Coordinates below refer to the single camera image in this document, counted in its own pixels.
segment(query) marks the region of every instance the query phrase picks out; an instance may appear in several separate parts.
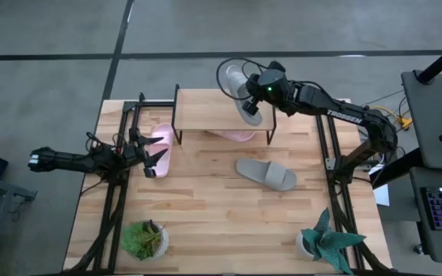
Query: plant pot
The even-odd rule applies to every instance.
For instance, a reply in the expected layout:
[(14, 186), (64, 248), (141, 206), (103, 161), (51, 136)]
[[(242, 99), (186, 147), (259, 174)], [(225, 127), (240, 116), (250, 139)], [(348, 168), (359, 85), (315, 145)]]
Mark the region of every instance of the plant pot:
[(169, 237), (168, 237), (168, 232), (163, 226), (157, 224), (156, 222), (153, 222), (153, 225), (156, 226), (156, 228), (161, 229), (161, 243), (160, 243), (160, 246), (158, 247), (158, 249), (156, 250), (156, 252), (154, 252), (153, 257), (145, 258), (145, 259), (141, 260), (137, 256), (134, 256), (130, 252), (127, 251), (129, 256), (131, 256), (132, 258), (135, 258), (138, 261), (153, 261), (153, 260), (157, 260), (157, 259), (163, 257), (167, 253), (168, 244), (170, 242)]
[(313, 254), (310, 253), (309, 244), (303, 240), (303, 234), (301, 232), (299, 232), (296, 237), (296, 250), (304, 259), (313, 260)]

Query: wooden tabletop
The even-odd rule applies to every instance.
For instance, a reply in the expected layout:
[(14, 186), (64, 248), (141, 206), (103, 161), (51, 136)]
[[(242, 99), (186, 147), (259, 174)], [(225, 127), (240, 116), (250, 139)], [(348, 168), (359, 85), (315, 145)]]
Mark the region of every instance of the wooden tabletop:
[(234, 100), (220, 89), (179, 89), (175, 128), (178, 130), (272, 130), (272, 106), (259, 103), (262, 123), (250, 126), (239, 115)]
[[(122, 100), (104, 101), (97, 128), (99, 139), (111, 142), (118, 131), (122, 105)], [(142, 109), (141, 133), (150, 135), (158, 123), (170, 122), (171, 114), (172, 109), (166, 107)], [(333, 272), (331, 265), (306, 261), (295, 253), (296, 235), (302, 228), (313, 228), (320, 213), (329, 207), (315, 118), (301, 114), (288, 118), (280, 112), (276, 115), (278, 129), (270, 146), (264, 133), (256, 133), (245, 143), (206, 132), (184, 133), (184, 139), (189, 141), (182, 146), (173, 145), (167, 177), (147, 179), (141, 166), (133, 168), (123, 225), (153, 219), (165, 225), (170, 247), (161, 259), (145, 262), (119, 249), (116, 273)], [(354, 125), (336, 120), (336, 127), (343, 154), (360, 144)], [(332, 154), (330, 137), (327, 141)], [(271, 160), (290, 168), (298, 177), (298, 185), (288, 192), (274, 192), (244, 179), (235, 171), (235, 161), (243, 157)], [(359, 172), (356, 176), (367, 177)], [(83, 189), (98, 180), (96, 176), (87, 176)], [(97, 237), (106, 185), (81, 197), (64, 268), (76, 264)], [(349, 192), (359, 233), (367, 236), (368, 247), (390, 267), (371, 186), (355, 180), (349, 185)]]

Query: gray floor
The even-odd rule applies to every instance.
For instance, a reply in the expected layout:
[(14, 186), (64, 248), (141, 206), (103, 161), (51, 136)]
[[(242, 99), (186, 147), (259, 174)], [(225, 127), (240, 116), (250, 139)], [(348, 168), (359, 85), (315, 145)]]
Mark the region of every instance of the gray floor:
[[(126, 1), (0, 0), (0, 54), (111, 53)], [(343, 51), (442, 49), (442, 0), (227, 1), (137, 0), (123, 52)], [(401, 89), (400, 72), (437, 57), (278, 58), (292, 78), (319, 82), (334, 97), (362, 104)], [(271, 58), (257, 61), (268, 63)], [(181, 87), (216, 87), (218, 59), (121, 61), (112, 99), (173, 96)], [(78, 200), (82, 174), (34, 173), (28, 154), (40, 146), (84, 152), (93, 131), (109, 61), (0, 61), (0, 156), (5, 179), (38, 190), (0, 241), (0, 275), (57, 272)], [(403, 94), (377, 104), (395, 110)], [(414, 130), (400, 132), (408, 151)], [(412, 222), (383, 215), (399, 271), (442, 274), (418, 256)]]

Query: pink slide sandal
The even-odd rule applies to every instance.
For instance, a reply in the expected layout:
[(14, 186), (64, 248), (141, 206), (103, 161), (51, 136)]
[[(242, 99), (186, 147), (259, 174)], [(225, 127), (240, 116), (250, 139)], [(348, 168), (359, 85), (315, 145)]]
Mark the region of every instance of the pink slide sandal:
[(150, 145), (150, 156), (155, 153), (158, 153), (164, 149), (168, 149), (168, 151), (161, 156), (157, 165), (153, 167), (154, 171), (157, 174), (157, 177), (165, 177), (168, 174), (168, 169), (170, 168), (170, 157), (173, 145), (173, 128), (169, 123), (161, 123), (157, 127), (154, 128), (151, 133), (151, 138), (155, 137), (163, 137), (161, 141), (158, 141), (152, 145)]
[(240, 131), (240, 130), (213, 130), (210, 131), (211, 133), (214, 133), (216, 135), (219, 135), (221, 137), (225, 137), (229, 140), (235, 141), (235, 142), (246, 142), (253, 138), (255, 135), (255, 131)]

